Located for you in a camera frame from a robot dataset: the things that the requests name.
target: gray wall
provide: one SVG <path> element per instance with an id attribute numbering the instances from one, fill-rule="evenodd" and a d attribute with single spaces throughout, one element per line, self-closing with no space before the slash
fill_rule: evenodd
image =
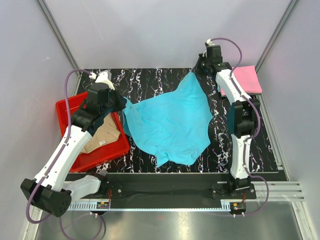
<path id="1" fill-rule="evenodd" d="M 20 184 L 35 176 L 57 146 L 55 103 L 71 70 L 35 2 L 0 0 L 2 240 L 22 239 L 27 200 Z M 75 79 L 70 85 L 72 90 Z"/>
<path id="2" fill-rule="evenodd" d="M 320 236 L 320 1 L 302 0 L 258 72 L 290 176 Z"/>
<path id="3" fill-rule="evenodd" d="M 189 68 L 226 37 L 255 65 L 290 0 L 45 0 L 81 68 Z M 224 59 L 238 61 L 230 43 Z"/>

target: black table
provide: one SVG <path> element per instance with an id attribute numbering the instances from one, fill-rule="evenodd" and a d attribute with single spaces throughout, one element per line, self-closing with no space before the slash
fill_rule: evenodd
<path id="1" fill-rule="evenodd" d="M 90 69 L 99 73 L 105 69 Z M 112 82 L 121 95 L 134 104 L 157 95 L 174 91 L 191 68 L 109 69 Z M 86 91 L 94 80 L 87 74 L 81 77 L 77 93 Z M 93 171 L 110 173 L 221 173 L 227 172 L 232 160 L 232 139 L 227 131 L 227 114 L 230 104 L 221 98 L 211 77 L 199 77 L 199 83 L 208 97 L 213 120 L 209 124 L 210 145 L 193 165 L 167 162 L 156 167 L 156 157 L 141 151 L 128 137 L 130 151 L 127 155 L 98 166 Z M 252 172 L 278 172 L 277 163 L 263 119 L 259 135 L 252 140 L 250 149 Z"/>

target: pink towel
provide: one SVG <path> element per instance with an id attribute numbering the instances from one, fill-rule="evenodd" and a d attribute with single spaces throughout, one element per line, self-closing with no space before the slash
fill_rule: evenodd
<path id="1" fill-rule="evenodd" d="M 233 74 L 247 94 L 254 95 L 262 93 L 255 66 L 239 66 Z M 220 91 L 222 96 L 226 95 L 222 88 Z"/>

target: blue cloth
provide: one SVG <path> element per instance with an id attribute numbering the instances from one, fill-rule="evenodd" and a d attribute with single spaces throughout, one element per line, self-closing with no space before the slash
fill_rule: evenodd
<path id="1" fill-rule="evenodd" d="M 193 72 L 175 91 L 136 104 L 127 100 L 123 113 L 124 132 L 138 148 L 156 156 L 158 167 L 167 161 L 192 165 L 210 144 L 213 116 Z"/>

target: beige cloth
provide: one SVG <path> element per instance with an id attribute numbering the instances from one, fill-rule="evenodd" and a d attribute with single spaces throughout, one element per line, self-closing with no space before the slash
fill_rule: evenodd
<path id="1" fill-rule="evenodd" d="M 116 142 L 119 135 L 120 131 L 117 129 L 111 114 L 108 114 L 104 118 L 103 124 L 97 129 L 93 137 L 87 142 L 80 153 L 89 154 L 101 146 Z"/>

